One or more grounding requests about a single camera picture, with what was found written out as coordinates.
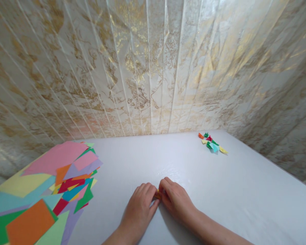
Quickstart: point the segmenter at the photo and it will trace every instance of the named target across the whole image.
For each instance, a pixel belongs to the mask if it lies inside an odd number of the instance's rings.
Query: wall
[[[306,0],[0,1],[0,183],[66,140],[205,129],[306,179]]]

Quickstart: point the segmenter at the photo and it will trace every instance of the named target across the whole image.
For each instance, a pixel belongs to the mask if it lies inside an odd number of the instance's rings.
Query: small orange paper
[[[47,205],[41,199],[6,226],[9,243],[34,245],[54,222]]]
[[[71,164],[57,169],[57,177],[55,178],[55,186],[60,185],[64,181],[64,177],[66,173],[68,172],[68,169],[70,166]]]

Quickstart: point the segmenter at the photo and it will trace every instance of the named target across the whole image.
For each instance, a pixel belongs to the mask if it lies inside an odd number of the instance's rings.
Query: right hand
[[[168,177],[159,185],[161,201],[175,220],[188,227],[198,210],[190,200],[185,189]]]

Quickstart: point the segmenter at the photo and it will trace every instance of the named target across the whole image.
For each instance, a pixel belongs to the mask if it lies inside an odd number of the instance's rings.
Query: forearm
[[[224,226],[215,222],[213,219],[206,216],[204,213],[197,210],[193,219],[186,224],[187,228],[199,237],[205,244],[212,245],[227,245],[241,244],[251,245],[249,241],[241,236],[233,233]]]

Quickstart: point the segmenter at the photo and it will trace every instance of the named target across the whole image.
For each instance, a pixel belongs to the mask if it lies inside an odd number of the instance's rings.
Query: teal paper
[[[55,176],[51,176],[42,185],[33,190],[24,198],[17,197],[11,194],[0,192],[0,212],[18,208],[25,205],[30,205],[41,198],[41,194],[55,183]]]

